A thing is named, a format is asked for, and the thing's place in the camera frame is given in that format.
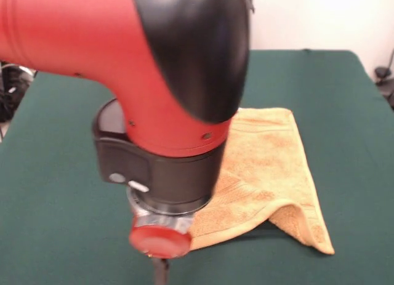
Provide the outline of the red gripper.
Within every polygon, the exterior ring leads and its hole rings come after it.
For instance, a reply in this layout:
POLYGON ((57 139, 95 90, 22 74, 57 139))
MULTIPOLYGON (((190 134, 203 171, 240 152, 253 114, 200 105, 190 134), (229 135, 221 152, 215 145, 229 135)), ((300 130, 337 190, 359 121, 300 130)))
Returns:
POLYGON ((154 285, 167 285, 169 261, 182 257, 191 249, 191 235, 181 234, 159 225, 133 226, 129 235, 130 244, 139 252, 152 257, 154 285))

